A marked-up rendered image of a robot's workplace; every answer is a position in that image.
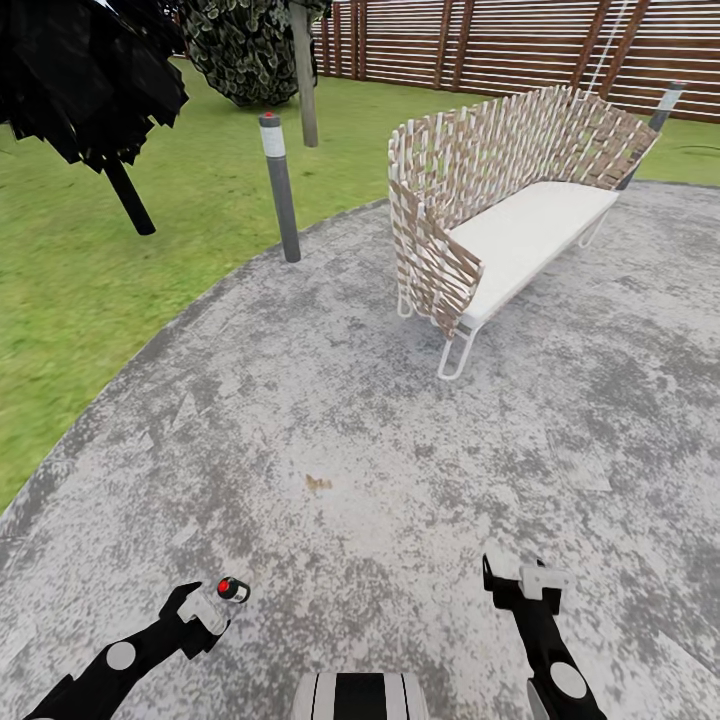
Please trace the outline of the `insectifuge atomizer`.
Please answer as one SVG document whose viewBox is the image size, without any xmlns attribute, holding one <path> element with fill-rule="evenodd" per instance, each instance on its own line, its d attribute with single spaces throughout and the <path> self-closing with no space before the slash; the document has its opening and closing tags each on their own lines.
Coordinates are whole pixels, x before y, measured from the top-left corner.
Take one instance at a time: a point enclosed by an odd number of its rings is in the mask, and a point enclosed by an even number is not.
<svg viewBox="0 0 720 720">
<path fill-rule="evenodd" d="M 217 595 L 229 601 L 245 603 L 251 596 L 251 589 L 246 583 L 239 582 L 237 579 L 231 578 L 229 580 L 221 581 L 218 586 Z"/>
</svg>

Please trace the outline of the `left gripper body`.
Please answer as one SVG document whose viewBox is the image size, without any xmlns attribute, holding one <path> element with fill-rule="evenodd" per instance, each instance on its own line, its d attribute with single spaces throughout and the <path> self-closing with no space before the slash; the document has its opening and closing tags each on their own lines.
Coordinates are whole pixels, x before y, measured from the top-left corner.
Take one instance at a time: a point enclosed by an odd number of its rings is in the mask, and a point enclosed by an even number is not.
<svg viewBox="0 0 720 720">
<path fill-rule="evenodd" d="M 183 653 L 189 659 L 193 659 L 212 635 L 200 618 L 187 623 L 181 619 L 177 611 L 187 599 L 188 595 L 184 594 L 182 590 L 173 591 L 163 609 L 159 611 L 159 621 L 155 621 L 156 626 L 161 626 L 166 631 L 168 639 L 166 657 L 172 655 L 177 649 L 183 649 Z"/>
</svg>

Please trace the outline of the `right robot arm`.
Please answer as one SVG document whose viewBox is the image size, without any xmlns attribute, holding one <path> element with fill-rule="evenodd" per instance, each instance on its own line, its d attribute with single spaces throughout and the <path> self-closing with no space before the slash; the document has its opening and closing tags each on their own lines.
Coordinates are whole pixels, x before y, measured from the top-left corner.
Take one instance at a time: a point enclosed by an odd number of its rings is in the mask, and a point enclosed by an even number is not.
<svg viewBox="0 0 720 720">
<path fill-rule="evenodd" d="M 511 609 L 523 639 L 533 678 L 526 680 L 534 720 L 608 720 L 553 618 L 559 614 L 561 589 L 577 577 L 568 569 L 520 565 L 521 579 L 495 577 L 483 556 L 483 583 L 497 609 Z M 584 705 L 584 706 L 582 706 Z"/>
</svg>

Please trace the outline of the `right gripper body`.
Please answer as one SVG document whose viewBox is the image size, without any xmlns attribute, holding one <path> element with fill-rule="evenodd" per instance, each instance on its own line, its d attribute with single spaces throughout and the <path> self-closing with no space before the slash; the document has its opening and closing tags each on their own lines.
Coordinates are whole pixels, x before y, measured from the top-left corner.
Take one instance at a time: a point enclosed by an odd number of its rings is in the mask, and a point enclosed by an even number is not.
<svg viewBox="0 0 720 720">
<path fill-rule="evenodd" d="M 497 609 L 511 609 L 522 637 L 522 630 L 528 622 L 550 622 L 554 628 L 557 624 L 553 618 L 559 614 L 561 589 L 542 587 L 542 599 L 527 599 L 520 587 L 519 579 L 494 578 L 492 584 L 493 603 Z"/>
</svg>

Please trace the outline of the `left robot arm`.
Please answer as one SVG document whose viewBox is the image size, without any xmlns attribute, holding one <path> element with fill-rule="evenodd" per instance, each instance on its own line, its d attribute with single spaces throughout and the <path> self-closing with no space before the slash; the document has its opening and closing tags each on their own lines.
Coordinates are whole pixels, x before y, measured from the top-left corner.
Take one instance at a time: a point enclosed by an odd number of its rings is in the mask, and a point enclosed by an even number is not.
<svg viewBox="0 0 720 720">
<path fill-rule="evenodd" d="M 111 643 L 76 680 L 68 674 L 59 679 L 22 720 L 112 720 L 137 681 L 177 649 L 189 659 L 210 651 L 228 620 L 197 591 L 200 585 L 175 587 L 159 621 Z"/>
</svg>

